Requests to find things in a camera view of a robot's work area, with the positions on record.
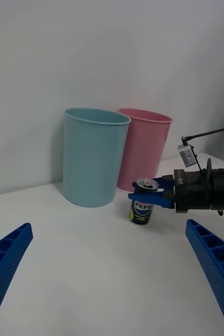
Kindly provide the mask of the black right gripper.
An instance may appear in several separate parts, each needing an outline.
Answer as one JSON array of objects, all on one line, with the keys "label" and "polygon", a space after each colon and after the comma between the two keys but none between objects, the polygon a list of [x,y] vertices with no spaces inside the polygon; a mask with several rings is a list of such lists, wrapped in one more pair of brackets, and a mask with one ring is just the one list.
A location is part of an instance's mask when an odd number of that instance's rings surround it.
[{"label": "black right gripper", "polygon": [[191,209],[210,209],[210,179],[206,170],[186,172],[174,170],[172,175],[157,178],[140,177],[133,183],[134,192],[128,195],[132,201],[174,209],[187,213]]}]

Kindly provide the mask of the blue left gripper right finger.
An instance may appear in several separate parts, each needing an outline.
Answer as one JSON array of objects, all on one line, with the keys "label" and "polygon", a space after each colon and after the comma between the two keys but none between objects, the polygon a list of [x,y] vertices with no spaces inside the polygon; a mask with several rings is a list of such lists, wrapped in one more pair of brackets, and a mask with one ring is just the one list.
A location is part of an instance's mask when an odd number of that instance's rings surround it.
[{"label": "blue left gripper right finger", "polygon": [[186,223],[185,235],[224,316],[224,241],[192,219]]}]

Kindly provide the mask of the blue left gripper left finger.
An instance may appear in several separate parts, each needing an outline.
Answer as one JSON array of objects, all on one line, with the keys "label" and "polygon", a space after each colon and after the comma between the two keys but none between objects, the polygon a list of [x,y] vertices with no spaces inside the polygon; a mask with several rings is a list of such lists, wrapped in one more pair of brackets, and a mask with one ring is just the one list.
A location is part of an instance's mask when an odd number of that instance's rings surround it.
[{"label": "blue left gripper left finger", "polygon": [[0,306],[32,239],[31,224],[24,223],[0,240]]}]

